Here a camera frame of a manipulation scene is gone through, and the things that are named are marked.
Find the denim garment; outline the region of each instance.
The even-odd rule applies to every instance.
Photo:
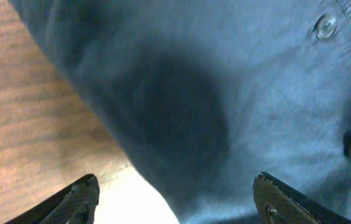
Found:
[[[260,171],[351,219],[351,0],[11,2],[181,223],[257,223]]]

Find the dark tool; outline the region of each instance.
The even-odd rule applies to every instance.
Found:
[[[87,174],[7,223],[92,224],[99,195],[98,180]]]
[[[263,223],[351,224],[350,220],[315,203],[265,172],[256,177],[253,194]]]

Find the brown wood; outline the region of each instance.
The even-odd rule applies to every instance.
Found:
[[[95,223],[176,223],[0,0],[0,223],[87,173],[101,187]]]

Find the blue garment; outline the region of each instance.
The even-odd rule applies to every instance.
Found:
[[[351,0],[11,2],[181,223],[258,222],[261,171],[351,219]]]

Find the silver button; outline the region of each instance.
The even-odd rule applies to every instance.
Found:
[[[322,16],[317,23],[317,35],[320,39],[328,39],[336,30],[336,18],[334,16]]]

